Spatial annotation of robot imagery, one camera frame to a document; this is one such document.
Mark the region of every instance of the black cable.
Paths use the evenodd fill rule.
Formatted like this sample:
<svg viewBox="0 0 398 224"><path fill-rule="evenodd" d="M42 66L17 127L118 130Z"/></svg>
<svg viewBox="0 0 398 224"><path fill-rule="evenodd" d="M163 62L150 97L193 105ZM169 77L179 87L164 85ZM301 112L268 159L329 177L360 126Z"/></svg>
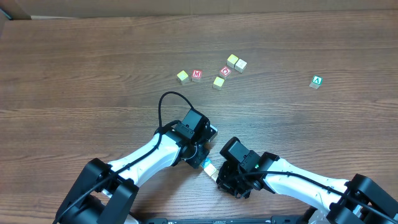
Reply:
<svg viewBox="0 0 398 224"><path fill-rule="evenodd" d="M280 172L280 171L248 172L248 173L245 173L245 174L236 175L236 176L234 176L234 177L232 177L232 178L227 179L226 181L223 181L223 180L222 180L222 181L219 183L219 185L220 185L220 184L224 184L224 183L231 182L232 180L234 180L234 179L236 179L236 178L239 178L239 177L240 177L240 178L243 178L243 177L245 177L245 176L260 175L260 174L261 174L261 175L264 175L264 174L277 174L277 175L287 175L287 176L294 176L294 177L301 178L301 179L306 180L306 181L308 181L308 182L310 182L310 183L312 183L312 184L315 184L315 185L317 185L317 186L319 186L319 187L321 187L321 188L323 188L323 189L325 189L325 190L327 190L327 191L329 191L329 192L331 192L331 193L334 193L334 194L337 194L337 195L339 195L339 196L342 196L343 198L345 198L345 199L347 199L347 200L349 200L349 201L351 201L351 202L353 202L353 203L355 203L355 204L357 204L357 205L362 206L363 208L365 208L365 209L368 210L369 212L373 212L373 213L375 213L376 215L379 215L380 217L383 217L383 218L389 220L389 221L392 222L393 224L398 224L398 221L397 221L397 220L395 220L395 219L393 219L393 218L387 216L386 214L384 214L384 213L382 213L382 212L377 211L376 209L370 207L369 205L366 205L366 204L360 202L359 200L356 200L356 199L353 198L353 197L350 197L350 196L348 196L348 195L346 195L346 194L344 194L344 193L341 193L341 192L339 192L339 191L337 191L337 190L335 190L335 189L333 189L333 188L331 188L331 187L329 187L329 186L323 185L323 184L321 184L321 183L319 183L319 182L317 182L317 181L315 181L315 180L312 180L312 179L310 179L310 178L308 178L308 177L306 177L306 176L303 176L303 175L300 175L300 174L295 174L295 173L292 173L292 172Z"/></svg>
<svg viewBox="0 0 398 224"><path fill-rule="evenodd" d="M193 155L191 157L189 157L189 158L181 158L181 159L183 159L184 161L187 161L189 159L192 159L197 153L198 153L198 144L195 145L195 153L193 153Z"/></svg>
<svg viewBox="0 0 398 224"><path fill-rule="evenodd" d="M241 175L241 177L242 177L242 179L243 179L243 181L245 181L245 183L246 184L248 184L249 183L249 181L244 177L244 176L242 176L242 174L243 174L243 172L242 172L242 170L241 170L241 164L238 164L238 172L239 172L239 175ZM234 196L235 196L235 198L237 198L237 199L241 199L242 198L242 196L244 197L246 194L248 194L248 193L250 193L251 192L251 190L253 190L253 187L252 188L250 188L250 189L248 189L247 191L245 191L243 194L241 194L241 196L240 197L238 197L238 191L237 190L235 190L235 194L234 194Z"/></svg>
<svg viewBox="0 0 398 224"><path fill-rule="evenodd" d="M183 98L183 99L190 105L191 109L193 109L192 104L189 102L189 100L188 100L185 96L183 96L183 95L181 95L181 94L179 94L179 93L177 93L177 92L174 92L174 91L168 91L168 92L164 93L164 94L160 97L159 106L158 106L158 109L157 109L157 110L158 110L158 115L159 115L159 127L157 128L157 131L160 131L159 129L162 128L162 116L161 116L161 114L160 114L160 107L162 106L162 100L163 100L163 98L164 98L166 95L168 95L168 94L175 94L175 95L180 96L181 98ZM165 127L169 127L169 126L171 127L171 126L173 126L173 125L176 125L178 122L180 122L180 121L178 121L178 120L172 121L172 122L166 124ZM107 181L110 181L111 179L115 178L115 177L116 177L118 174L120 174L121 172L123 172L123 171L129 169L129 168L132 167L134 164L137 164L139 161L145 159L147 156L149 156L150 154L152 154L152 153L159 147L161 140L162 140L162 133L159 133L159 139L157 140L156 145L155 145L150 151L148 151L147 153L145 153L144 155L142 155L141 157L139 157L139 158L136 159L135 161L132 161L132 162L128 163L126 166L120 168L120 169L117 170L116 172L112 173L111 175L105 177L103 180L101 180L101 181L99 181L98 183L96 183L91 189L89 189L88 191L86 191L83 195L81 195L78 199L76 199L72 204L70 204L70 205L68 206L68 208L65 209L65 211L63 211L63 212L61 213L60 216L58 216L57 218L55 218L55 220L53 221L52 224L57 224L57 223L62 219L62 217L63 217L67 212L69 212L70 209L72 209L78 202L80 202L81 200L83 200L84 198L86 198L86 197L87 197L89 194L91 194L94 190L98 189L98 188L101 187L103 184L105 184Z"/></svg>
<svg viewBox="0 0 398 224"><path fill-rule="evenodd" d="M158 106L158 108L157 108L157 114L158 114L158 117L159 117L159 127L162 127L162 113L160 112L160 108L161 108L161 106L162 106L162 100L163 100L163 98L164 98L166 95L168 95L168 94L174 94L174 95L180 96L181 98L183 98L183 99L189 104L189 106L191 107L191 109L194 109L193 106L192 106L192 104L191 104L191 102L189 102L189 100L188 100L185 96L181 95L180 93L177 93L177 92L174 92L174 91L165 92L165 93L160 97L159 106Z"/></svg>

